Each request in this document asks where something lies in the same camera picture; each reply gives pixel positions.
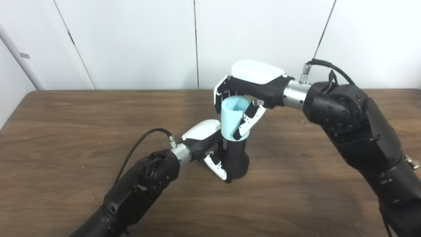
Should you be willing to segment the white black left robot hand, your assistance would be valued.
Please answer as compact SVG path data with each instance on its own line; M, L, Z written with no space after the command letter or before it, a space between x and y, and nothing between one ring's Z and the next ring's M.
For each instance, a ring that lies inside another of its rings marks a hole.
M203 120L185 132L179 144L183 144L187 149L191 162L204 161L225 183L233 180L223 165L224 138L219 120Z

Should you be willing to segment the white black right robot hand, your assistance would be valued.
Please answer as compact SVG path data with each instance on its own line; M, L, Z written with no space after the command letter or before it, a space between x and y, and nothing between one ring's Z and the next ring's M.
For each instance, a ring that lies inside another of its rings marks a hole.
M235 116L235 123L224 126L221 120L221 132L228 141L242 141L251 129L264 116L267 109L285 103L285 90L295 78L283 69L254 60L240 60L233 64L231 73L214 87L213 103L218 114L223 114L223 103L233 96L252 96L241 116Z

